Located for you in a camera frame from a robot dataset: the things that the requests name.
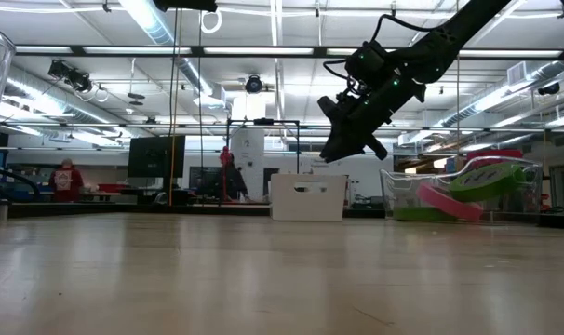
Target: light wood floor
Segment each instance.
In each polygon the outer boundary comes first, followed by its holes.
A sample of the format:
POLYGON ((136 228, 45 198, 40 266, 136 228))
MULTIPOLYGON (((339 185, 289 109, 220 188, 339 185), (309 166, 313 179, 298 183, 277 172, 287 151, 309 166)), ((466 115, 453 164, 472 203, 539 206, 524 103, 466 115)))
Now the light wood floor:
POLYGON ((5 334, 564 335, 564 230, 107 214, 0 227, 5 334))

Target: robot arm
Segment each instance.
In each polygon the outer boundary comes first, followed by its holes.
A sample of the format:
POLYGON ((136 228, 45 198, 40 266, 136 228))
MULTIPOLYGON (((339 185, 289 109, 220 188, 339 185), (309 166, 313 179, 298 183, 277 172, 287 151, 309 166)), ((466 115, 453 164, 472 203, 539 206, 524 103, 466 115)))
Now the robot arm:
POLYGON ((425 84, 439 80, 468 40, 510 2, 471 0, 434 29, 413 27, 391 16, 382 16, 370 42, 365 42, 346 60, 331 62, 345 62, 348 88, 338 94, 338 103, 328 97, 317 102, 331 122, 331 133, 320 156, 326 162, 333 162, 363 154, 367 145, 383 160, 387 151, 373 132, 384 123, 389 125, 391 116, 412 97, 424 102, 425 84), (388 53, 375 41, 383 19, 429 34, 412 47, 388 53))

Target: red shirt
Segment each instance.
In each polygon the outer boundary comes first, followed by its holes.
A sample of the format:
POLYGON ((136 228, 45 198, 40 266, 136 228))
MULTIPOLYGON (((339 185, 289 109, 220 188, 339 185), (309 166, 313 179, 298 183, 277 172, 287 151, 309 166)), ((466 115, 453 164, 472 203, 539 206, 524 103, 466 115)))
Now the red shirt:
POLYGON ((56 169, 50 175, 49 183, 57 202, 78 201, 79 188, 84 186, 81 174, 74 167, 56 169))

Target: ceiling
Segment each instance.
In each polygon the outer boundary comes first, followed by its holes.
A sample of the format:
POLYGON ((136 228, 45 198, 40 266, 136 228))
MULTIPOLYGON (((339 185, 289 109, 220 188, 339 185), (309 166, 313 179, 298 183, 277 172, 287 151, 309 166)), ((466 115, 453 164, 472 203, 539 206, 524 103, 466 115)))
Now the ceiling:
MULTIPOLYGON (((5 0, 3 7, 18 8, 98 8, 103 0, 5 0)), ((389 10, 396 3, 397 16, 401 13, 421 15, 448 13, 467 3, 465 0, 320 0, 323 11, 345 13, 342 16, 315 16, 316 0, 284 0, 283 13, 313 12, 313 15, 284 17, 278 44, 280 46, 317 46, 319 38, 323 46, 358 46, 369 40, 377 18, 363 16, 367 10, 389 10)), ((267 15, 270 0, 218 1, 221 7, 236 10, 252 10, 261 15, 222 12, 222 26, 216 33, 201 35, 202 46, 271 46, 272 22, 267 15)), ((118 1, 109 1, 119 8, 118 1)), ((467 47, 487 48, 564 48, 564 20, 557 18, 521 19, 520 16, 548 14, 560 11, 558 0, 528 0, 513 14, 516 19, 505 18, 485 37, 467 47)), ((168 24, 174 29, 175 13, 167 13, 168 24)), ((443 20, 402 17, 414 25, 433 27, 443 20)), ((199 45, 198 13, 181 13, 182 44, 199 45)), ((206 26, 215 24, 215 16, 205 17, 206 26)), ((16 45, 152 45, 152 40, 134 19, 124 10, 111 13, 91 11, 82 13, 33 14, 0 11, 0 31, 16 45)), ((416 32, 395 25, 383 24, 378 41, 387 47, 407 47, 416 32)), ((97 84, 110 92, 106 102, 91 100, 90 103, 131 123, 140 123, 148 116, 155 116, 161 123, 169 122, 169 91, 171 61, 169 58, 138 58, 133 74, 132 91, 146 96, 143 106, 133 107, 132 114, 126 112, 130 98, 129 82, 131 59, 127 58, 82 58, 61 57, 78 70, 90 73, 97 84)), ((52 58, 18 56, 14 65, 30 74, 53 83, 47 75, 52 58)), ((284 82, 284 111, 286 119, 302 123, 327 124, 316 102, 322 95, 335 96, 344 86, 342 79, 329 74, 322 66, 324 60, 281 59, 284 82)), ((439 82, 430 85, 425 103, 409 101, 393 117, 395 126, 430 126, 429 114, 440 114, 463 103, 479 91, 506 77, 506 70, 515 65, 512 60, 462 60, 454 62, 439 82)), ((242 94, 239 78, 259 74, 268 87, 275 87, 275 61, 252 58, 205 58, 199 68, 201 76, 210 82, 222 84, 230 96, 242 94)), ((67 89, 63 83, 58 84, 67 89)), ((193 104, 194 93, 179 89, 178 118, 180 123, 197 122, 199 113, 193 104)), ((267 106, 267 117, 276 118, 276 107, 271 99, 267 106)), ((227 113, 204 109, 204 122, 224 122, 227 113)))

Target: ventilation duct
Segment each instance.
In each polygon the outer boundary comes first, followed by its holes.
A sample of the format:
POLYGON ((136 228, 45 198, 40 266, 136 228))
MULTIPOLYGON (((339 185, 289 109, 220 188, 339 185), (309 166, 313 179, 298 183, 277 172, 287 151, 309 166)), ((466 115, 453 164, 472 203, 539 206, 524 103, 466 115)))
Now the ventilation duct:
MULTIPOLYGON (((4 96, 23 102, 46 114, 69 113, 74 120, 81 123, 88 123, 90 120, 116 124, 126 122, 126 120, 114 116, 102 108, 80 100, 74 94, 62 88, 49 87, 50 85, 34 75, 11 67, 4 96)), ((153 136, 152 133, 143 129, 132 128, 128 131, 137 136, 153 136)))
MULTIPOLYGON (((479 114, 502 102, 517 96, 518 93, 544 87, 564 79, 564 61, 552 61, 547 64, 539 61, 523 61, 508 70, 508 77, 484 89, 467 101, 460 112, 454 107, 445 112, 433 127, 451 127, 472 115, 479 114)), ((419 131, 400 135, 399 145, 421 141, 433 134, 433 131, 419 131)))
MULTIPOLYGON (((174 37, 167 25, 166 16, 155 7, 151 0, 119 0, 119 2, 155 44, 174 45, 174 37)), ((199 76, 199 72, 189 59, 177 59, 176 65, 197 92, 209 96, 212 94, 212 86, 199 76)))

